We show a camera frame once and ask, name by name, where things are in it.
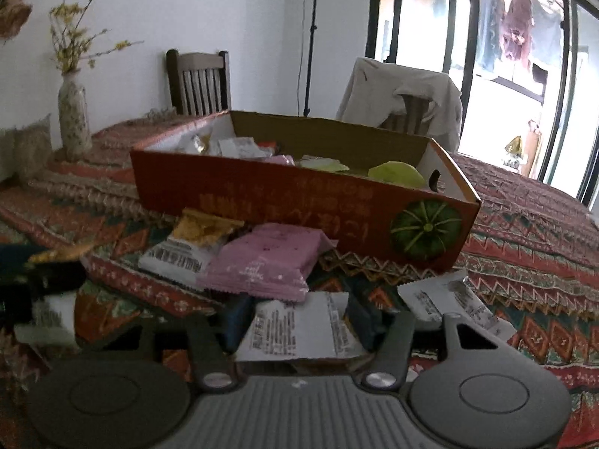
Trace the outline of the dark wooden chair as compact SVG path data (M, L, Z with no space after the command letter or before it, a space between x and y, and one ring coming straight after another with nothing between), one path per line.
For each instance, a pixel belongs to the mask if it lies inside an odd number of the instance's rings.
M171 105L178 114L209 116L231 108L229 54L165 53Z

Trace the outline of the patterned ceramic vase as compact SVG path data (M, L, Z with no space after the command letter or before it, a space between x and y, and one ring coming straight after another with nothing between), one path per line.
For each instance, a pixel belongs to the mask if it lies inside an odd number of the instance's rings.
M79 70L65 73L62 78L58 93L61 139L66 159L75 162L92 146L86 93Z

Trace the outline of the chair draped with jacket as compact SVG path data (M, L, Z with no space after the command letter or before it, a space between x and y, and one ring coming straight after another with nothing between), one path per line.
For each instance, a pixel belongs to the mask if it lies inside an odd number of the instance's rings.
M402 95L402 99L405 110L402 113L389 114L379 128L401 134L427 136L432 119L425 115L432 101L412 95Z

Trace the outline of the white snack packet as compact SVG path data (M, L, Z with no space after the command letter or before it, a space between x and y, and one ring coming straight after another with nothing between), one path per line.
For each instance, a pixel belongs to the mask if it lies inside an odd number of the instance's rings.
M347 360L367 351L344 320L346 293L311 292L298 304L261 302L234 353L237 362Z

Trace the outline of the orange cardboard snack box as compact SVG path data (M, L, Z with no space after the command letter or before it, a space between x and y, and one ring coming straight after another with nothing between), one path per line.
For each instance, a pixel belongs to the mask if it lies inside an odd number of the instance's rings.
M343 173L296 163L225 158L183 151L194 137L210 143L250 137L295 160L336 159ZM481 207L476 190L435 140L313 117L231 110L188 122L135 144L130 153L144 208L165 214L195 209L251 224L322 230L339 250L446 272ZM388 161L414 166L425 189L368 178Z

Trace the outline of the green snack packet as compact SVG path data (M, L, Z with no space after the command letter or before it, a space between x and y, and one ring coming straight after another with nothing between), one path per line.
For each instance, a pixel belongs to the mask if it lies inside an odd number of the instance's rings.
M388 161L371 168L368 178L408 189L422 190L428 186L425 178L414 166L401 161Z

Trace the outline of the brown cracker snack packet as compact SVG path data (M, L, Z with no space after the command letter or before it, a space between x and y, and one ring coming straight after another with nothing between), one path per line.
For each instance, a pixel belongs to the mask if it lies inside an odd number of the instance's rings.
M182 287L201 291L209 264L228 239L244 226L243 221L185 209L167 239L140 256L138 267Z

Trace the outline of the black framed glass door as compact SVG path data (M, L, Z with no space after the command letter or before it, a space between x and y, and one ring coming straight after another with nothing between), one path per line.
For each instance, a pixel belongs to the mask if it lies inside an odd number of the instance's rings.
M462 155L596 209L598 0L531 1L528 69L502 57L492 74L477 69L479 0L371 0L365 52L452 78L462 98Z

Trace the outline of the blue hanging garment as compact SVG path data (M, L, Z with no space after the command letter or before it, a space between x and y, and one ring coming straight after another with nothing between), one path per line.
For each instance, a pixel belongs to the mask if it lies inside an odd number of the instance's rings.
M499 27L504 13L504 0L479 0L475 66L480 72L492 74L495 62L502 57Z

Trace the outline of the white packet on table right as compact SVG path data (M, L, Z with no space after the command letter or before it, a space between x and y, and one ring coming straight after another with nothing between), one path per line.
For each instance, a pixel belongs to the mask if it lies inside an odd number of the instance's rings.
M467 285L465 270L427 278L398 287L398 295L417 319L440 322L442 315L456 313L507 342L517 330L497 317Z

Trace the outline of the beige jacket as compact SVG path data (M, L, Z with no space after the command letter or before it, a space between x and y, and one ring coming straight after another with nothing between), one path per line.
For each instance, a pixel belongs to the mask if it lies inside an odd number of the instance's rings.
M407 96L428 103L423 114L423 120L428 124L425 134L446 150L457 151L463 117L461 93L445 73L358 58L336 119L377 128L391 114L407 112Z

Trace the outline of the pink snack packet on table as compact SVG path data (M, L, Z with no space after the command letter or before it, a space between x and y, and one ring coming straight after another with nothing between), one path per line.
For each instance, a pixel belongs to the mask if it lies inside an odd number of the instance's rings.
M196 285L301 303L319 256L336 246L337 241L320 229L266 223L221 247L199 274Z

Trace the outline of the patterned red tablecloth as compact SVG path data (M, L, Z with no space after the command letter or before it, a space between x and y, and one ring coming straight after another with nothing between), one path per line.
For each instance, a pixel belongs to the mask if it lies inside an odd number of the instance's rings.
M218 293L198 294L137 270L172 217L139 204L129 153L176 119L127 120L93 136L83 159L53 161L27 184L1 186L1 239L44 247L92 242L91 278L77 296L76 333L87 342L150 311L211 314ZM563 448L598 444L598 229L559 190L456 157L482 206L456 265L492 312L511 322L512 345L562 379L572 396Z

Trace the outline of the maroon hanging shirt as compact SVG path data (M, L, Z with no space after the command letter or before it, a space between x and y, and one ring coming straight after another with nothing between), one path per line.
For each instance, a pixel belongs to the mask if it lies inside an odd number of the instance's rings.
M532 47L532 1L511 0L508 11L499 26L502 58L521 64L528 69Z

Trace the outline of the yellow flower branches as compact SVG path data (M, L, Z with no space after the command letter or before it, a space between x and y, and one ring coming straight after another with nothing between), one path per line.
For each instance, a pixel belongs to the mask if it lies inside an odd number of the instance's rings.
M107 28L103 28L94 33L83 25L83 20L94 1L68 3L62 0L49 11L53 46L52 62L62 75L77 72L81 62L85 62L90 69L93 69L100 57L123 52L142 44L142 41L122 40L104 51L93 51L94 42L109 32Z

